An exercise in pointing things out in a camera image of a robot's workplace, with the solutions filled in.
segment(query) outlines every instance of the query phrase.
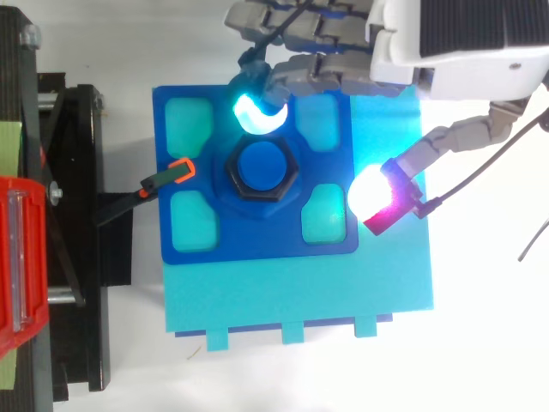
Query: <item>green tape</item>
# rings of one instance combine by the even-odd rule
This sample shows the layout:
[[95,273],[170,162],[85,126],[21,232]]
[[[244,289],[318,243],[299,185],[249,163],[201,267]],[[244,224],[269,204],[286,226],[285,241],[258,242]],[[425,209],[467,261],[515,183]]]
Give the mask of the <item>green tape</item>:
[[17,176],[21,123],[0,122],[0,176]]
[[[17,176],[21,123],[0,122],[0,176]],[[0,390],[14,389],[17,351],[8,352],[0,360]]]
[[0,391],[12,391],[14,389],[16,364],[16,350],[8,352],[8,354],[0,360]]

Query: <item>white light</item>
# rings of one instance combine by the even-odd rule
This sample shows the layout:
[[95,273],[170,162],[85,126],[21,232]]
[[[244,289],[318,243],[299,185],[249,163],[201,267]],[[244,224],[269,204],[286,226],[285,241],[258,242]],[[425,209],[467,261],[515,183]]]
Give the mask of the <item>white light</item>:
[[360,221],[368,221],[393,203],[393,191],[381,166],[370,165],[354,179],[347,196],[349,209]]
[[264,114],[247,94],[241,95],[232,108],[242,128],[251,135],[266,135],[281,127],[288,117],[288,106],[284,105],[273,116]]

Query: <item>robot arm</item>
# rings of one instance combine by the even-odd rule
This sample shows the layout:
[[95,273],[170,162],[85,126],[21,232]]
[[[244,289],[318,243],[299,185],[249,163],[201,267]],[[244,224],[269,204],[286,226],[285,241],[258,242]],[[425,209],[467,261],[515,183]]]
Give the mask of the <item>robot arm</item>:
[[[304,0],[237,3],[226,24],[257,42],[299,6]],[[383,165],[381,172],[397,186],[394,195],[404,193],[406,199],[395,215],[389,209],[377,214],[382,223],[372,232],[380,234],[418,207],[421,194],[413,177],[446,152],[510,137],[529,96],[549,83],[548,22],[548,0],[313,0],[277,39],[308,54],[269,68],[257,97],[282,107],[292,94],[340,89],[396,97],[415,86],[421,99],[492,102],[487,116],[436,128]],[[429,206],[420,217],[437,207]]]

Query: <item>cyan base plate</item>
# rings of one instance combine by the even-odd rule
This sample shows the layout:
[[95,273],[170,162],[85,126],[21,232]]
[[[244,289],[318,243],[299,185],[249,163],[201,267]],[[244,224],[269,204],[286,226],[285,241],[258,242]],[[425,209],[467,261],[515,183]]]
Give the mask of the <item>cyan base plate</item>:
[[[413,90],[352,98],[351,113],[356,173],[420,138]],[[431,309],[427,221],[408,215],[382,236],[362,225],[358,234],[348,254],[165,264],[167,331],[205,330],[208,349],[221,350],[233,328],[280,324],[283,342],[294,343],[303,341],[305,320],[351,318],[355,336],[365,337],[376,335],[377,315]]]

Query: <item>metal rod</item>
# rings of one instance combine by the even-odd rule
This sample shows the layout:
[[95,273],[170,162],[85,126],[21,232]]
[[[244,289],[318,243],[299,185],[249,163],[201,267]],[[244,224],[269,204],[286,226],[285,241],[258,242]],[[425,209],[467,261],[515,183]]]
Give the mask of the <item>metal rod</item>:
[[38,110],[51,112],[57,100],[57,93],[40,93],[38,95]]
[[66,287],[48,288],[48,303],[50,305],[69,305],[76,303],[72,289]]

